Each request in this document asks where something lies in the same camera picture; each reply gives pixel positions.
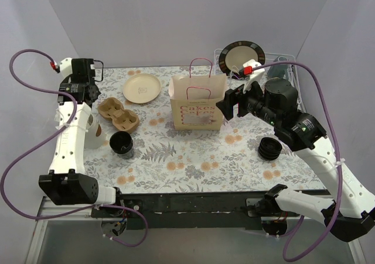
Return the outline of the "pink paper gift bag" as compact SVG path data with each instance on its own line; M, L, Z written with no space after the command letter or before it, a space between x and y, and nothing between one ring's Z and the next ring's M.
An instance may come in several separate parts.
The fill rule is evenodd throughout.
M174 128L178 131L218 131L223 114L216 103L224 99L226 74L176 74L168 87Z

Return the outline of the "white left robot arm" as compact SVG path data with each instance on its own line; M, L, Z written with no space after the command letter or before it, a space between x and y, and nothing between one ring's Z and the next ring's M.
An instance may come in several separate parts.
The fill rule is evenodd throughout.
M57 97L58 127L52 163L39 187L56 205L104 204L105 211L119 217L124 202L116 197L116 188L101 186L84 167L84 150L103 145L106 134L92 115L92 105L100 91L96 84L94 59L66 58L59 63L63 81Z

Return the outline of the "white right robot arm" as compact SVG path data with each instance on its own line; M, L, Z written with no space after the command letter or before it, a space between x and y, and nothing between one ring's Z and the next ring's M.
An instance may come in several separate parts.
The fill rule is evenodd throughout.
M274 128L275 136L318 176L331 198L319 198L277 184L254 205L259 214L280 215L294 212L325 226L333 222L330 233L350 242L374 227L374 194L369 192L335 157L335 149L317 119L298 109L298 92L289 81L274 79L261 88L256 81L249 90L241 85L225 92L216 106L227 120L252 114Z

